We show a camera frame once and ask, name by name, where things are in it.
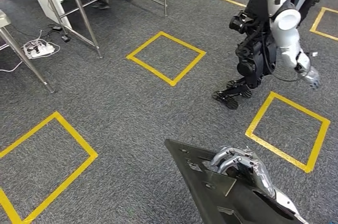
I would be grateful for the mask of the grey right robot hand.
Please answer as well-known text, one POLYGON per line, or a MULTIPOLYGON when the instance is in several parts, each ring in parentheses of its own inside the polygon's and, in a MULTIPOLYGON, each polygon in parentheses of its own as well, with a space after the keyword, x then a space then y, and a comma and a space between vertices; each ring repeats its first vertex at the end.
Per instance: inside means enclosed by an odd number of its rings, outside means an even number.
POLYGON ((256 153, 248 147, 235 148, 224 146, 217 152, 210 162, 217 166, 219 174, 226 172, 231 167, 237 167, 241 172, 248 171, 254 185, 266 193, 293 213, 299 214, 297 207, 288 196, 274 186, 266 167, 256 153))

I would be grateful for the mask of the bystander robot grey hand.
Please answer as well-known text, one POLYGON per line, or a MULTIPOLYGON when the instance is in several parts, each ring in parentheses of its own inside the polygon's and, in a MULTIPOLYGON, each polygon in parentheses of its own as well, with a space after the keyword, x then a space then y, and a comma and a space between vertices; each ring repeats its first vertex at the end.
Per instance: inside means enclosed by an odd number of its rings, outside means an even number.
POLYGON ((313 66, 303 71, 300 75, 303 80, 306 81, 313 89, 318 89, 320 87, 319 73, 313 66))

